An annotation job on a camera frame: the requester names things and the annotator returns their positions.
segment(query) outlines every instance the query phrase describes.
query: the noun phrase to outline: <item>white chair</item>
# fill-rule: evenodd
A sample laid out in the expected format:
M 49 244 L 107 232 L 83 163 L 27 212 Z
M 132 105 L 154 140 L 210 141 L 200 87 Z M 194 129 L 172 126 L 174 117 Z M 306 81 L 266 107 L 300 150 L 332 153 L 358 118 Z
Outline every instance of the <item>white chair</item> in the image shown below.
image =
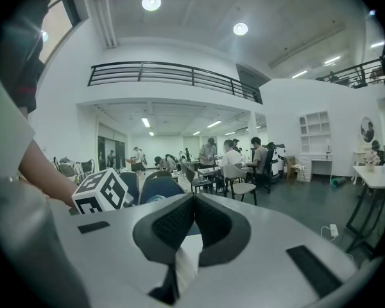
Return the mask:
M 225 178 L 224 197 L 227 197 L 227 185 L 229 181 L 233 199 L 235 199 L 235 194 L 242 195 L 241 197 L 241 202 L 242 202 L 244 199 L 244 195 L 252 191 L 254 194 L 254 204 L 257 205 L 257 197 L 255 195 L 255 188 L 257 188 L 257 186 L 246 182 L 233 184 L 233 179 L 242 178 L 246 180 L 246 172 L 238 169 L 236 166 L 233 166 L 232 164 L 225 165 L 223 167 L 223 171 L 224 171 L 224 178 Z

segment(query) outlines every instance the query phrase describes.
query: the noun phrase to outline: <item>black metal railing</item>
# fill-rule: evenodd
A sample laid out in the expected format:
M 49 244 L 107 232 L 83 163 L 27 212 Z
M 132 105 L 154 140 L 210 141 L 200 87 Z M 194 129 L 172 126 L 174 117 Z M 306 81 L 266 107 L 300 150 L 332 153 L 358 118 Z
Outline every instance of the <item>black metal railing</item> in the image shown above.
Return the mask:
M 162 62 L 117 62 L 91 67 L 88 86 L 116 82 L 165 82 L 225 92 L 262 104 L 258 88 L 197 67 Z
M 381 61 L 375 59 L 349 67 L 348 69 L 343 69 L 342 71 L 333 72 L 322 78 L 316 78 L 316 80 L 337 83 L 358 89 L 374 83 L 383 82 L 385 75 L 382 71 Z

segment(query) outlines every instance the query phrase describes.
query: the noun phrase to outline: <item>electrical outlet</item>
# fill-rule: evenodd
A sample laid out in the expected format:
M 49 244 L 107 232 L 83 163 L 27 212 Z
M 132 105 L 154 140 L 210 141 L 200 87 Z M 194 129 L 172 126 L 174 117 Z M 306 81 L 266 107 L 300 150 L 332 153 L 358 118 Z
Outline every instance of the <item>electrical outlet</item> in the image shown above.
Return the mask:
M 330 231 L 331 231 L 331 236 L 332 237 L 337 237 L 338 234 L 338 228 L 336 228 L 336 225 L 334 223 L 329 225 Z

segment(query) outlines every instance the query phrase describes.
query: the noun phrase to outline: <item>ceiling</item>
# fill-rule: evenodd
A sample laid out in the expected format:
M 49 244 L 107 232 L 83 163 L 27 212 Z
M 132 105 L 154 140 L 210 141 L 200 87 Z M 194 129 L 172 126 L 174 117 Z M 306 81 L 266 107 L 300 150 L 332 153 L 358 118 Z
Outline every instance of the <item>ceiling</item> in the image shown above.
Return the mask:
M 96 105 L 102 112 L 120 123 L 130 135 L 184 135 L 191 136 L 197 131 L 200 135 L 224 135 L 248 126 L 248 111 L 227 108 L 219 105 L 199 105 L 177 100 L 137 101 L 129 99 L 117 103 Z M 141 121 L 146 117 L 151 128 Z M 266 128 L 263 115 L 256 115 L 257 126 Z M 208 125 L 221 123 L 207 128 Z
M 182 40 L 215 48 L 231 59 L 237 51 L 245 52 L 278 78 L 304 69 L 304 78 L 315 78 L 328 73 L 324 61 L 338 55 L 341 60 L 331 71 L 363 62 L 356 56 L 365 49 L 366 14 L 358 0 L 162 0 L 154 12 L 144 10 L 141 0 L 108 4 L 118 39 Z M 243 37 L 232 31 L 238 22 L 249 27 Z

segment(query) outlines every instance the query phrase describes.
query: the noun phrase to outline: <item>black and white cube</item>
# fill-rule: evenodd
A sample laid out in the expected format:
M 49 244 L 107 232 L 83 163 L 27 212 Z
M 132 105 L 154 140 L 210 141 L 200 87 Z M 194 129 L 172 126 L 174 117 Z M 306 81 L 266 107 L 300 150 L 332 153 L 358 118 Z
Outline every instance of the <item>black and white cube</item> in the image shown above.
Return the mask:
M 129 206 L 128 186 L 114 169 L 89 175 L 73 194 L 80 214 L 119 210 Z

